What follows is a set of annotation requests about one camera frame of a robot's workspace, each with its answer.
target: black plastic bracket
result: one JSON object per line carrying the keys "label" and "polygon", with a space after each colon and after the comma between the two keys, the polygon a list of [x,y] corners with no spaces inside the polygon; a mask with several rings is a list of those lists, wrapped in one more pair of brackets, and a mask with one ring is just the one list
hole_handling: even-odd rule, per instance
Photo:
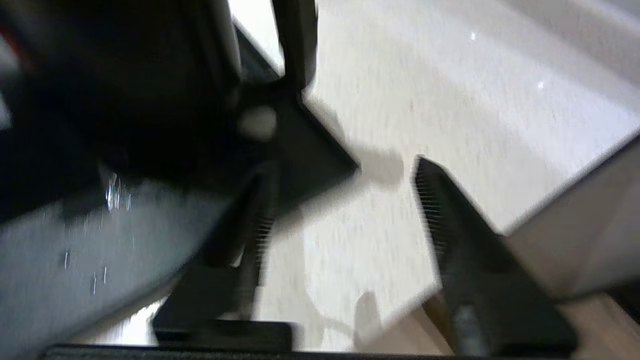
{"label": "black plastic bracket", "polygon": [[[226,264],[218,248],[205,244],[153,319],[161,346],[224,350],[290,351],[287,323],[252,322],[262,256],[276,208],[276,170],[265,163],[247,184],[210,243],[222,237],[244,250],[238,266]],[[226,316],[231,320],[220,320]]]}

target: white floor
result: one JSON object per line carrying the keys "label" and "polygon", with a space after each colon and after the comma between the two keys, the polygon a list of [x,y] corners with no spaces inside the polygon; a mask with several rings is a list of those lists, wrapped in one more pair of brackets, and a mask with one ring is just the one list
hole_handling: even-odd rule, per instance
{"label": "white floor", "polygon": [[[437,288],[417,154],[509,231],[635,133],[640,21],[609,1],[624,2],[318,0],[309,103],[362,173],[276,224],[259,318],[300,324],[301,349],[348,350]],[[269,0],[231,4],[282,68]],[[151,313],[99,341],[150,341]]]}

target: black device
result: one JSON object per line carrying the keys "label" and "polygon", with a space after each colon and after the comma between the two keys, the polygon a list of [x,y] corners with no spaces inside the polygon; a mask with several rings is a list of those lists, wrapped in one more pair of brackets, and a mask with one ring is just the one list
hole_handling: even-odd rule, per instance
{"label": "black device", "polygon": [[575,332],[449,174],[419,158],[415,187],[456,353],[569,358],[577,347]]}
{"label": "black device", "polygon": [[[247,239],[226,224],[266,164],[273,216],[357,169],[302,101],[314,2],[273,4],[283,78],[224,1],[0,1],[18,58],[0,69],[1,358],[63,341],[188,273],[205,244],[219,268],[212,311],[224,311],[240,282],[226,265]],[[268,143],[237,131],[254,106],[276,113]]]}

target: black plastic part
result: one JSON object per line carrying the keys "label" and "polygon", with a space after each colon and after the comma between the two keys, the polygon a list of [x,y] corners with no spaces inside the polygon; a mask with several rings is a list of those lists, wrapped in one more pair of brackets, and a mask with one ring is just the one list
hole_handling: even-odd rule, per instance
{"label": "black plastic part", "polygon": [[[277,78],[246,37],[239,33],[238,40],[243,68],[249,78],[259,81]],[[5,100],[9,106],[23,104],[33,109],[23,120],[32,117],[47,120],[56,115],[46,112],[47,108],[40,103],[42,99],[9,94]],[[272,151],[280,170],[276,213],[282,214],[346,180],[357,164],[298,97],[274,101],[273,106],[278,115],[278,129]],[[14,118],[22,116],[15,111],[18,108],[12,107]],[[1,130],[0,134],[10,138],[14,129]],[[126,185],[133,194],[130,211],[109,213],[99,206],[69,221],[62,215],[59,203],[51,201],[66,202],[72,197],[69,206],[78,209],[74,205],[79,201],[76,196],[90,190],[88,196],[103,197],[104,183],[96,180],[99,173],[95,158],[82,151],[76,154],[74,142],[51,137],[48,145],[44,140],[39,143],[31,140],[45,135],[25,134],[20,140],[7,142],[31,142],[35,153],[32,164],[46,164],[50,154],[60,154],[50,163],[60,166],[48,167],[33,179],[42,183],[48,178],[68,179],[69,172],[77,168],[87,173],[74,170],[72,173],[78,176],[80,172],[81,177],[73,179],[88,182],[70,188],[62,186],[64,183],[60,187],[53,186],[55,182],[49,183],[52,188],[42,196],[36,196],[36,187],[42,186],[38,182],[0,188],[0,204],[3,210],[7,209],[5,214],[11,213],[0,224],[0,319],[5,330],[0,336],[2,359],[65,341],[173,279],[232,207],[246,184],[252,162],[260,163],[264,157],[259,148],[244,148],[245,152],[234,155],[233,159],[238,161],[231,161],[242,166],[222,171],[210,168],[201,184],[191,188],[175,188],[165,183],[140,188],[137,182],[123,181],[123,187]],[[24,167],[6,164],[23,155],[2,150],[0,174],[14,171],[14,178],[20,179]],[[78,157],[85,155],[87,164],[77,165]],[[28,208],[34,210],[25,213],[28,209],[20,208],[18,200],[30,194],[34,199]],[[6,200],[10,197],[17,201]],[[226,247],[224,241],[219,246]],[[67,251],[69,264],[65,268]],[[93,293],[93,274],[101,280],[99,274],[104,267],[108,268],[106,284],[99,282]]]}
{"label": "black plastic part", "polygon": [[567,358],[575,331],[440,166],[419,158],[415,187],[433,241],[456,353]]}
{"label": "black plastic part", "polygon": [[[197,349],[153,347],[54,347],[41,360],[474,360],[467,356],[430,356],[399,354],[350,354],[346,352],[215,352]],[[486,357],[486,360],[497,360]],[[502,360],[514,358],[502,357]]]}
{"label": "black plastic part", "polygon": [[314,0],[271,0],[285,60],[285,80],[303,90],[316,74],[317,13]]}
{"label": "black plastic part", "polygon": [[[214,238],[231,239],[244,247],[238,267],[214,268],[215,251],[205,244],[153,319],[163,346],[200,346],[217,349],[290,351],[291,330],[284,323],[250,322],[253,298],[260,279],[262,256],[273,224],[276,168],[265,163],[225,216]],[[222,315],[240,320],[218,320]]]}

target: wooden floor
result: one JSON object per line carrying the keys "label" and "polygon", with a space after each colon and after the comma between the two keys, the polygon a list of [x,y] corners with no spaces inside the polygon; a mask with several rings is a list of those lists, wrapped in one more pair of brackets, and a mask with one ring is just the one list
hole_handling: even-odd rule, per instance
{"label": "wooden floor", "polygon": [[[595,295],[560,307],[579,335],[573,359],[640,359],[640,326],[608,295]],[[353,351],[395,354],[452,354],[422,307],[400,319],[381,336]]]}

